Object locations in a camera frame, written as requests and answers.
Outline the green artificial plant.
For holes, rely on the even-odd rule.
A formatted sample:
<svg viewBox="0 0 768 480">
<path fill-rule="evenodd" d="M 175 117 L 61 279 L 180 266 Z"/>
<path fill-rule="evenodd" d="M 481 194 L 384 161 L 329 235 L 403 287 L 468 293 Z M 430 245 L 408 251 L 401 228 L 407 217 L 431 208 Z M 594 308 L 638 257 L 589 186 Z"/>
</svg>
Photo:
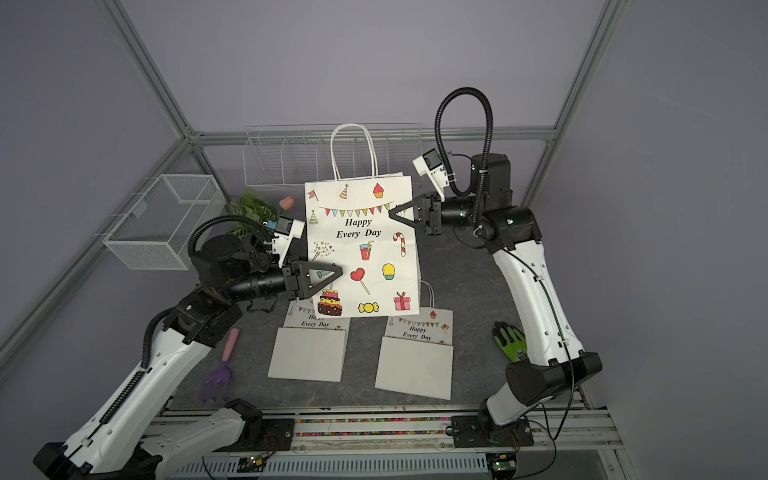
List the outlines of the green artificial plant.
<svg viewBox="0 0 768 480">
<path fill-rule="evenodd" d="M 281 213 L 279 206 L 262 198 L 255 190 L 247 189 L 243 195 L 230 205 L 230 213 L 240 215 L 265 226 L 275 223 Z"/>
</svg>

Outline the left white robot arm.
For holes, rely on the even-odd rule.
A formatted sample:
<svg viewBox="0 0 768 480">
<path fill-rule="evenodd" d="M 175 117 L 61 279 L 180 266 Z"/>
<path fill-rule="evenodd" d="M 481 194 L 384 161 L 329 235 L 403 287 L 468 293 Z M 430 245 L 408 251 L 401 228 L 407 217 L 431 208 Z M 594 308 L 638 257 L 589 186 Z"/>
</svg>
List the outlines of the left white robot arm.
<svg viewBox="0 0 768 480">
<path fill-rule="evenodd" d="M 287 261 L 247 250 L 230 234 L 203 245 L 189 240 L 195 289 L 149 322 L 138 365 L 95 416 L 64 442 L 45 444 L 33 463 L 48 479 L 164 479 L 221 447 L 263 438 L 262 414 L 233 400 L 211 418 L 168 440 L 144 440 L 146 429 L 181 381 L 242 317 L 245 301 L 285 293 L 307 299 L 341 277 L 342 267 Z"/>
</svg>

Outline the purple small toy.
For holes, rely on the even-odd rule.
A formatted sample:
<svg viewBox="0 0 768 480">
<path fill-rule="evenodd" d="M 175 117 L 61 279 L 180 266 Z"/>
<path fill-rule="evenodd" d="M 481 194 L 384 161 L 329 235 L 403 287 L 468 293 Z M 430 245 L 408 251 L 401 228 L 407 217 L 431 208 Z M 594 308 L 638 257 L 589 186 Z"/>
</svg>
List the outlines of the purple small toy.
<svg viewBox="0 0 768 480">
<path fill-rule="evenodd" d="M 227 337 L 218 366 L 206 377 L 199 399 L 203 402 L 223 400 L 232 379 L 229 362 L 240 336 L 240 329 L 233 328 Z"/>
</svg>

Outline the pink artificial tulip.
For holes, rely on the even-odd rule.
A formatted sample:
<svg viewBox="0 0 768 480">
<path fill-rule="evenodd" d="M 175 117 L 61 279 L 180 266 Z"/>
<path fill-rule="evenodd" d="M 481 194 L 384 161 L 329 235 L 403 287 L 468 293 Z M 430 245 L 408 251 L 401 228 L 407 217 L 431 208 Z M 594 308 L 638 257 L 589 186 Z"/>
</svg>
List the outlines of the pink artificial tulip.
<svg viewBox="0 0 768 480">
<path fill-rule="evenodd" d="M 295 199 L 291 196 L 285 197 L 279 201 L 279 206 L 283 210 L 290 210 L 295 204 Z"/>
</svg>

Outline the white party paper bag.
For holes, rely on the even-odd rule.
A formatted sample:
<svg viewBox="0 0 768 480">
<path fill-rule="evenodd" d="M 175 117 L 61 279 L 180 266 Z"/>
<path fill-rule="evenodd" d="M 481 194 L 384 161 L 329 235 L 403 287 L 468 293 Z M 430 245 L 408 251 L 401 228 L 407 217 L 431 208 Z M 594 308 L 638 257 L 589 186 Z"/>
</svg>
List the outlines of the white party paper bag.
<svg viewBox="0 0 768 480">
<path fill-rule="evenodd" d="M 428 304 L 419 313 L 400 312 L 387 318 L 375 388 L 389 392 L 449 400 L 454 363 L 453 312 L 435 306 L 434 289 L 422 283 Z"/>
</svg>

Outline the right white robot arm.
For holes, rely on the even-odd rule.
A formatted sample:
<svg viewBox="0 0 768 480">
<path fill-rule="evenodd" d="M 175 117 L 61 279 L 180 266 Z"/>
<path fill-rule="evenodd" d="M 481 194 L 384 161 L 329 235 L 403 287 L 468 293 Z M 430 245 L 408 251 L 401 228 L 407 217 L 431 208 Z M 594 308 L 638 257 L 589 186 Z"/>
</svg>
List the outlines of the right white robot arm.
<svg viewBox="0 0 768 480">
<path fill-rule="evenodd" d="M 413 165 L 435 191 L 393 208 L 390 218 L 428 235 L 471 228 L 501 271 L 522 324 L 521 330 L 502 322 L 494 328 L 501 344 L 524 343 L 526 353 L 507 366 L 505 384 L 481 404 L 482 431 L 514 424 L 538 404 L 572 394 L 601 372 L 599 355 L 583 347 L 559 302 L 533 212 L 513 202 L 508 158 L 492 154 L 484 165 L 480 155 L 473 156 L 466 197 L 446 196 L 449 175 L 436 150 L 417 157 Z"/>
</svg>

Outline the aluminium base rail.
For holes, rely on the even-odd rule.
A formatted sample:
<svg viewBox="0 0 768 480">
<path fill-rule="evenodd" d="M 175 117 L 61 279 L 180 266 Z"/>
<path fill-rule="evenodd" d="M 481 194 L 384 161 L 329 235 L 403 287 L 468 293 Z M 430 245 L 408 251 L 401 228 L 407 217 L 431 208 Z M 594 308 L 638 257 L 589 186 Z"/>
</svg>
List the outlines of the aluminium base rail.
<svg viewBox="0 0 768 480">
<path fill-rule="evenodd" d="M 482 433 L 466 406 L 267 410 L 259 447 L 222 447 L 176 479 L 633 479 L 610 415 L 535 409 Z"/>
</svg>

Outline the green black work glove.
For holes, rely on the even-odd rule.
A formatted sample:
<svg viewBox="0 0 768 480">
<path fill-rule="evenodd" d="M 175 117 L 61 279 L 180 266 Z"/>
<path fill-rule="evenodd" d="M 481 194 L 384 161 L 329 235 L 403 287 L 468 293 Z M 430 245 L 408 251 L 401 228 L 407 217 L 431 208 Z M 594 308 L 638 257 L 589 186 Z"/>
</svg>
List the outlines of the green black work glove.
<svg viewBox="0 0 768 480">
<path fill-rule="evenodd" d="M 497 346 L 512 363 L 528 359 L 526 337 L 517 327 L 496 322 L 492 334 Z"/>
</svg>

